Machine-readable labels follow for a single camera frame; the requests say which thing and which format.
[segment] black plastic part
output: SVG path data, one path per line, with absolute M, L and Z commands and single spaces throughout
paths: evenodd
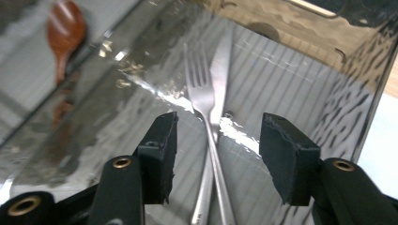
M 84 225 L 90 214 L 97 186 L 89 187 L 56 204 L 58 221 L 62 225 Z
M 328 158 L 320 177 L 339 224 L 398 224 L 398 212 L 361 167 Z
M 320 147 L 285 118 L 264 113 L 259 153 L 283 203 L 308 205 L 309 177 L 319 167 Z
M 130 164 L 117 168 L 118 161 Z M 105 163 L 88 224 L 143 225 L 144 204 L 137 157 L 115 157 Z
M 37 206 L 29 207 L 34 205 L 32 201 L 25 201 L 29 199 L 36 200 L 35 202 L 38 203 Z M 13 205 L 19 205 L 19 207 L 12 210 Z M 31 208 L 31 210 L 26 210 L 26 213 L 22 213 L 21 215 L 9 213 L 10 211 L 21 213 L 27 208 Z M 54 223 L 55 219 L 54 197 L 52 194 L 44 191 L 26 192 L 10 199 L 0 207 L 1 225 L 53 225 L 57 224 Z
M 168 202 L 173 187 L 177 121 L 176 112 L 156 118 L 134 152 L 141 164 L 145 204 Z

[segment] knife blade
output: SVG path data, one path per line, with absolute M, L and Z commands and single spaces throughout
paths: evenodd
M 210 123 L 214 140 L 218 140 L 220 121 L 228 83 L 229 65 L 231 60 L 233 25 L 226 27 L 223 37 L 217 46 L 210 65 L 210 73 L 214 88 L 214 108 L 210 113 Z M 214 173 L 212 170 L 210 154 L 207 149 L 205 167 L 202 174 L 202 182 L 199 188 L 198 198 L 191 219 L 191 225 L 206 225 L 210 208 L 211 194 L 213 190 Z

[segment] fork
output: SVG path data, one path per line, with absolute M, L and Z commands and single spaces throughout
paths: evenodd
M 188 94 L 190 95 L 193 108 L 202 115 L 206 125 L 211 163 L 222 216 L 222 225 L 235 225 L 234 212 L 229 200 L 216 143 L 209 122 L 210 112 L 214 107 L 214 89 L 211 84 L 211 76 L 203 42 L 201 43 L 200 50 L 201 52 L 199 54 L 189 52 L 188 45 L 186 43 L 184 44 L 184 64 Z

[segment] fork handle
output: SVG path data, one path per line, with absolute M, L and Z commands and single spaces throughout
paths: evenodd
M 213 137 L 211 125 L 207 117 L 204 118 L 204 121 L 207 131 L 211 164 L 213 167 L 214 179 L 216 182 L 217 197 L 220 204 L 222 225 L 236 225 L 234 212 L 232 210 L 231 202 L 229 200 L 228 190 L 226 188 L 225 180 L 222 174 L 222 166 L 220 163 L 219 155 L 217 153 L 217 146 Z
M 191 225 L 207 225 L 211 194 L 213 192 L 213 179 L 214 173 L 211 165 L 210 149 L 207 149 L 205 168 L 203 169 L 202 182 L 193 211 Z

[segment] spoon bowl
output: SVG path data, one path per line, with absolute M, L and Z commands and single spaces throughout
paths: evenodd
M 55 84 L 65 80 L 65 68 L 70 55 L 85 37 L 82 12 L 71 0 L 55 3 L 47 27 L 47 39 L 56 59 Z

